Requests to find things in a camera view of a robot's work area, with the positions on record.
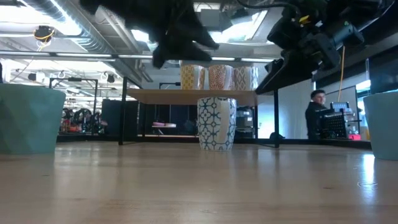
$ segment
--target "ceiling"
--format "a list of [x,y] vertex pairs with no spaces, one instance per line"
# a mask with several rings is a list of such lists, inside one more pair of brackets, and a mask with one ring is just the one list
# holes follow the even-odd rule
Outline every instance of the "ceiling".
[[[77,28],[83,27],[91,34],[94,34],[98,41],[106,46],[108,50],[119,54],[150,54],[149,48],[145,42],[137,41],[131,31],[126,30],[123,21],[108,11],[98,11],[95,16],[89,15],[86,11],[80,9],[78,0],[47,0],[48,2],[57,3],[65,10],[66,15],[70,15],[70,19],[77,24]],[[39,0],[20,0],[27,7],[0,6],[0,50],[13,51],[38,51],[41,43],[34,39],[33,31],[38,26],[55,26],[57,32],[50,44],[41,50],[45,52],[74,52],[87,53],[87,49],[78,44],[83,39],[76,36],[79,31],[73,34],[66,34],[64,24],[59,23],[56,18],[50,14],[44,14],[37,10],[37,6],[28,3],[42,2]],[[236,7],[235,1],[212,0],[201,2],[205,3],[222,3],[225,9]],[[281,9],[273,8],[267,11],[265,19],[261,22],[258,30],[255,32],[251,40],[238,43],[221,43],[220,49],[216,51],[208,51],[213,56],[218,57],[260,57],[260,58],[278,58],[280,48],[273,44],[268,44],[266,36],[273,24],[280,18]],[[163,69],[156,69],[148,60],[137,62],[133,59],[123,59],[123,69],[119,68],[114,62],[108,61],[87,61],[82,58],[74,58],[73,61],[65,61],[65,59],[45,58],[2,58],[2,64],[8,72],[7,79],[13,83],[23,83],[27,85],[48,86],[49,78],[58,77],[79,77],[98,79],[98,85],[101,88],[114,88],[112,90],[102,90],[101,94],[118,97],[121,94],[121,84],[123,76],[129,76],[138,85],[143,88],[158,88],[160,82],[179,82],[179,63],[170,62]],[[255,64],[260,69],[264,69],[265,64]],[[28,79],[30,73],[42,72],[45,79],[39,82],[33,82]],[[115,82],[108,83],[107,75],[114,75]],[[77,86],[88,88],[91,83],[70,83],[63,81],[63,85]],[[86,90],[82,96],[90,96],[93,90]]]

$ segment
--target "robotic arm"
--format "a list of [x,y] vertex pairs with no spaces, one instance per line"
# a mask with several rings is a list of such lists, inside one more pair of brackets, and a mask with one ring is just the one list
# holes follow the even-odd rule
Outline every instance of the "robotic arm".
[[312,78],[318,70],[335,68],[340,64],[338,49],[362,44],[364,37],[360,31],[393,3],[394,0],[291,1],[293,6],[285,7],[282,18],[267,37],[282,48],[282,59],[266,65],[269,74],[256,93],[293,85]]

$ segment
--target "wooden shelf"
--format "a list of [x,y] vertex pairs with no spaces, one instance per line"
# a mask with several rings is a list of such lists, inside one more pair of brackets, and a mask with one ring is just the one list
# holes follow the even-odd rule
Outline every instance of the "wooden shelf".
[[127,94],[148,105],[196,105],[200,98],[206,97],[233,98],[239,106],[256,106],[263,103],[254,91],[128,89]]

